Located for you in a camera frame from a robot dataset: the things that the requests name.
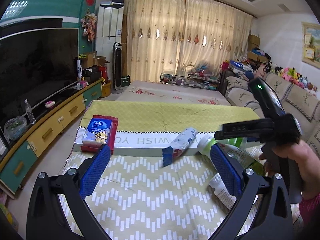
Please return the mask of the pink sleeved forearm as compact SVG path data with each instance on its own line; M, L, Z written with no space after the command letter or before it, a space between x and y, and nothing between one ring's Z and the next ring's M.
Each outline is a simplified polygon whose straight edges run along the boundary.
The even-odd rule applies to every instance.
M319 194L312 199L304 199L299 204L299 211L304 225L308 225L319 208Z

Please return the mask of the person right hand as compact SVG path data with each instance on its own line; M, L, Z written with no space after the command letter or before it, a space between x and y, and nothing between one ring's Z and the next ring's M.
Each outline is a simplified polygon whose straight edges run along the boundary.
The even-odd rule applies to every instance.
M268 143L262 152L259 159L267 161L267 172L282 175L290 203L319 195L319 157L305 141L282 146Z

